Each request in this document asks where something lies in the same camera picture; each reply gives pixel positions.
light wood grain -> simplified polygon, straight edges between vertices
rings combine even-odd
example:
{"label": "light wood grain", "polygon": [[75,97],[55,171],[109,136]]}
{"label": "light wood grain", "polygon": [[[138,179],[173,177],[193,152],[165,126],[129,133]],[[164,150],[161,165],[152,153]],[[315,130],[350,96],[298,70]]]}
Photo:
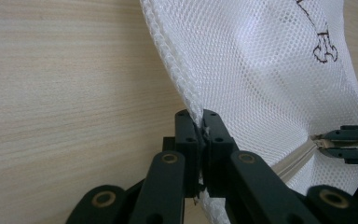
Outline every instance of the light wood grain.
{"label": "light wood grain", "polygon": [[[346,5],[358,76],[358,0]],[[0,0],[0,223],[63,223],[145,177],[184,108],[137,0]],[[185,223],[206,223],[186,201]]]}

white mesh bag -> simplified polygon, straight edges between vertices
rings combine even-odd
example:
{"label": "white mesh bag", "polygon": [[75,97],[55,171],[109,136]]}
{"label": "white mesh bag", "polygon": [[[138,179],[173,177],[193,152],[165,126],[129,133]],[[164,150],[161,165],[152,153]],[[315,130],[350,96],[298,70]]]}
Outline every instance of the white mesh bag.
{"label": "white mesh bag", "polygon": [[[346,47],[343,0],[141,0],[160,57],[193,120],[220,114],[241,150],[274,166],[310,135],[358,124],[358,84]],[[286,184],[348,193],[358,165],[318,151]],[[202,199],[212,223],[224,201]]]}

wooden surface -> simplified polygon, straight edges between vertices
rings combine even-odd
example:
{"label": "wooden surface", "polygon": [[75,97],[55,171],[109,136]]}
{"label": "wooden surface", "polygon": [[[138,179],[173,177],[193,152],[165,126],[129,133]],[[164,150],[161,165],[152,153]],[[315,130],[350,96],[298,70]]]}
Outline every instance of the wooden surface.
{"label": "wooden surface", "polygon": [[[358,76],[358,0],[345,18]],[[63,223],[135,184],[182,108],[138,0],[0,0],[0,223]],[[186,223],[206,223],[191,200]]]}

zipper teeth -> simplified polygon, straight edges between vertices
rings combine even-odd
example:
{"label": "zipper teeth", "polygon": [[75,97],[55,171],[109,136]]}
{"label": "zipper teeth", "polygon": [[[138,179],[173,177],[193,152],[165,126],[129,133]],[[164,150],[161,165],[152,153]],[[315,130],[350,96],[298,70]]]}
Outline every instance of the zipper teeth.
{"label": "zipper teeth", "polygon": [[283,182],[288,182],[312,158],[316,145],[309,139],[286,158],[272,166],[272,170]]}

black ink drawing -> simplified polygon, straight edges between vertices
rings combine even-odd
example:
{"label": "black ink drawing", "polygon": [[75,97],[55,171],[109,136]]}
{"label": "black ink drawing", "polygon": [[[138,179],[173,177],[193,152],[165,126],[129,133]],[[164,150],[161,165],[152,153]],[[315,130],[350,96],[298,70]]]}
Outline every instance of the black ink drawing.
{"label": "black ink drawing", "polygon": [[314,0],[296,0],[298,6],[305,12],[308,19],[318,34],[319,44],[313,50],[313,54],[320,63],[334,62],[338,58],[336,47],[330,41],[327,22],[324,14]]}

